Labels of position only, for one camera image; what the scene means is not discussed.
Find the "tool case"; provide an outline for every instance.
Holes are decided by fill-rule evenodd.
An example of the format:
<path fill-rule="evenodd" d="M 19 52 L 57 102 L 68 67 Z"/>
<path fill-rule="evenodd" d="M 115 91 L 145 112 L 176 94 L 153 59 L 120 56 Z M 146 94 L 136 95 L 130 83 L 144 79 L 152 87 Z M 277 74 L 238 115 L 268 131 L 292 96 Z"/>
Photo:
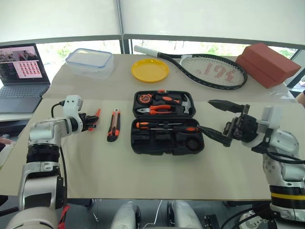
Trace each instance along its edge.
<path fill-rule="evenodd" d="M 152 114 L 149 113 L 149 108 L 153 110 Z M 165 90 L 136 92 L 132 111 L 136 117 L 131 126 L 131 145 L 135 153 L 186 155 L 198 154 L 204 149 L 202 133 L 194 131 L 199 123 L 192 118 L 196 109 L 188 92 Z M 150 127 L 146 125 L 139 128 L 145 123 L 149 123 Z M 184 130 L 180 131 L 181 128 L 187 128 L 187 133 Z"/>

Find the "black tool case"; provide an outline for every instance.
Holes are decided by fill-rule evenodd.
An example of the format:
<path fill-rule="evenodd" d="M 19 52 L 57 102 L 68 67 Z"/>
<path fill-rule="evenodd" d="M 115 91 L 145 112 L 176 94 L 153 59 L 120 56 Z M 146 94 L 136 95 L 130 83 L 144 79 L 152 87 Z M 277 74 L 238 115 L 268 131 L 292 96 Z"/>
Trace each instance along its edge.
<path fill-rule="evenodd" d="M 139 101 L 141 95 L 149 94 L 151 102 L 143 104 Z M 151 105 L 163 105 L 168 102 L 160 97 L 167 96 L 174 100 L 186 101 L 185 96 L 189 98 L 190 108 L 189 114 L 184 113 L 184 107 L 181 105 L 171 105 L 171 109 L 160 109 L 158 112 L 171 111 L 170 114 L 149 114 L 140 113 L 137 110 L 141 108 L 149 108 Z M 173 128 L 174 126 L 194 126 L 199 123 L 192 117 L 196 113 L 193 99 L 188 92 L 182 91 L 139 91 L 134 95 L 132 111 L 136 119 L 132 122 L 131 127 L 131 145 L 137 154 L 162 155 L 163 153 L 173 155 L 198 154 L 204 149 L 204 141 L 202 133 L 183 133 L 172 130 L 148 130 L 139 129 L 137 123 L 154 122 L 162 124 L 155 128 Z M 173 123 L 182 123 L 182 125 L 169 125 Z"/>

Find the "laptop screen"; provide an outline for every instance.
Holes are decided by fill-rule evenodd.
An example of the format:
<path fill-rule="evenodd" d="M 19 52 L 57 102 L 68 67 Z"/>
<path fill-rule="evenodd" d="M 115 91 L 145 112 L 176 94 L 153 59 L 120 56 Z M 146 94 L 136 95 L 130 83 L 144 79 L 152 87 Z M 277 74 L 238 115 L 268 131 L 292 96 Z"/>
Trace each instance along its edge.
<path fill-rule="evenodd" d="M 50 83 L 35 44 L 0 46 L 0 79 L 4 85 Z"/>

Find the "laptop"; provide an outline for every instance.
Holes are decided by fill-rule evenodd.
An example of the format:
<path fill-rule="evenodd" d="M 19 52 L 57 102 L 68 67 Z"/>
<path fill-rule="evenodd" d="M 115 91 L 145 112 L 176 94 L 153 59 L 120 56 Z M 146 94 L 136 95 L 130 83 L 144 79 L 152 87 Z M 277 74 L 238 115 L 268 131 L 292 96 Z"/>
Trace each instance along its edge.
<path fill-rule="evenodd" d="M 0 46 L 0 113 L 32 113 L 50 81 L 36 44 Z"/>

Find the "red box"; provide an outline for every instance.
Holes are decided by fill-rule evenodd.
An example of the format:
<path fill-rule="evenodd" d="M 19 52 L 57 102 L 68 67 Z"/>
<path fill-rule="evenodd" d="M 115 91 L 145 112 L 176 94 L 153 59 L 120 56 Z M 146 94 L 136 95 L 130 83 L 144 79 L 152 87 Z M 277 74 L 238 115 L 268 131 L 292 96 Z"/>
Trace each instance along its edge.
<path fill-rule="evenodd" d="M 263 43 L 246 47 L 236 63 L 265 88 L 281 84 L 301 68 Z"/>

